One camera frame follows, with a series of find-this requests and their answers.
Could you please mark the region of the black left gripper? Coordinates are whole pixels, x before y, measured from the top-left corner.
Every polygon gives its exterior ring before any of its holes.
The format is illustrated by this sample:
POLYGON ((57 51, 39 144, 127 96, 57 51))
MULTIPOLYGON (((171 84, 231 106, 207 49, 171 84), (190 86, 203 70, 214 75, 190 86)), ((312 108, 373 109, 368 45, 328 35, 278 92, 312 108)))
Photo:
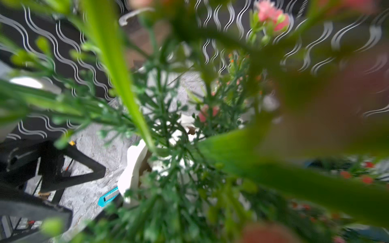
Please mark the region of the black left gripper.
POLYGON ((1 143, 1 189, 21 189, 40 175, 41 192, 51 192, 101 179, 105 173, 104 165, 75 146, 57 149, 50 140, 1 143))

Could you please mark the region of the potted pink gypsophila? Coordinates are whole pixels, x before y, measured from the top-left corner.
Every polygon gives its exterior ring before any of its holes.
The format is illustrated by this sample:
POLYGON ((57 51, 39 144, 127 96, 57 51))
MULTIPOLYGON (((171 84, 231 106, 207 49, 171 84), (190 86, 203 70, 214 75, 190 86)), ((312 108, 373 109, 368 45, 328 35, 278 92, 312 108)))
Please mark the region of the potted pink gypsophila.
POLYGON ((347 226, 388 228, 389 188, 304 163, 389 157, 388 34, 388 1, 1 1, 4 142, 140 137, 121 196, 75 243, 365 242, 347 226), (129 39, 139 26, 150 54, 129 39), (231 52, 263 73, 261 111, 191 142, 162 72, 223 75, 231 52))
MULTIPOLYGON (((221 77, 222 75, 215 73, 205 74, 201 72, 201 91, 191 92, 190 100, 198 112, 186 119, 184 123, 191 142, 202 141, 215 135, 245 128, 255 120, 261 111, 262 96, 255 97, 247 103, 243 103, 243 100, 239 100, 233 105, 225 103, 220 88, 221 77)), ((256 77, 252 78, 249 75, 248 85, 252 85, 256 77)), ((263 91, 262 82, 263 73, 260 84, 263 91)))

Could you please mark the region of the potted red gypsophila plant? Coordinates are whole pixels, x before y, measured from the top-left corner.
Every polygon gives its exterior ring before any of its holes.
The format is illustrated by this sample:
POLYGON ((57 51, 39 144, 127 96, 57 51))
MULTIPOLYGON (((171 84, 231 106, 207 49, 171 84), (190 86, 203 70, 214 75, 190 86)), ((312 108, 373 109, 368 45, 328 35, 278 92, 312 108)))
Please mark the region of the potted red gypsophila plant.
POLYGON ((369 156, 324 157, 308 160, 306 168, 366 185, 389 188, 389 159, 369 156))

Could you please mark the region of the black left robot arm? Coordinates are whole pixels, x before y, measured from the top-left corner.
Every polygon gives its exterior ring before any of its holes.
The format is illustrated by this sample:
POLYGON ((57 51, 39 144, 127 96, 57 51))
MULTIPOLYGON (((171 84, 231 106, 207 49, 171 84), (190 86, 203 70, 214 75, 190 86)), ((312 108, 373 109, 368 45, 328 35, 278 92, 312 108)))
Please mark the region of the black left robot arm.
POLYGON ((34 226, 58 218, 66 232, 72 210, 60 206, 66 188, 101 179, 106 168, 76 146, 57 149, 51 140, 15 140, 1 143, 1 242, 43 243, 49 237, 34 226), (40 191, 54 191, 52 201, 25 191, 27 183, 41 176, 40 191))

